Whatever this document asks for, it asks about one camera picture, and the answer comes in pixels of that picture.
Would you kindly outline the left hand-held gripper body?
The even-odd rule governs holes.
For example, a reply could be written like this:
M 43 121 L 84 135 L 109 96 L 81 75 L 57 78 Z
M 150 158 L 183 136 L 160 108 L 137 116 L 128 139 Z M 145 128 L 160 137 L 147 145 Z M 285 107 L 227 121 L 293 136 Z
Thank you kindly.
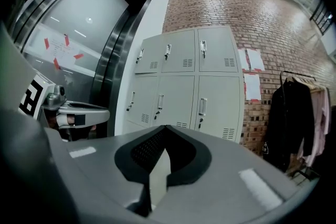
M 37 73 L 22 97 L 18 111 L 32 116 L 43 127 L 57 130 L 63 139 L 68 139 L 69 132 L 61 131 L 56 120 L 58 110 L 65 102 L 64 87 Z

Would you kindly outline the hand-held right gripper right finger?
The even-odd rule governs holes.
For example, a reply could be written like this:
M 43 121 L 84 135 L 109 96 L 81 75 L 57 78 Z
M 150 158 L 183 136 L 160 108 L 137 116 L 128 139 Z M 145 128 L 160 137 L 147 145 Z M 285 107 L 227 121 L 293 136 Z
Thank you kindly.
M 170 187 L 151 214 L 158 223 L 294 223 L 308 197 L 283 172 L 243 146 L 175 127 L 206 145 L 208 170 L 194 183 Z

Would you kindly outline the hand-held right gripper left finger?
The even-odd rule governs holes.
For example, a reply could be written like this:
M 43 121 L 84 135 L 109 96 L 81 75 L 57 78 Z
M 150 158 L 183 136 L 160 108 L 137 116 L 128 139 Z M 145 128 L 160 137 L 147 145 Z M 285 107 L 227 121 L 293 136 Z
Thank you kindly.
M 44 128 L 78 223 L 155 223 L 128 209 L 141 201 L 144 187 L 124 177 L 114 156 L 122 145 L 159 130 L 150 127 L 119 136 L 64 142 L 56 130 Z

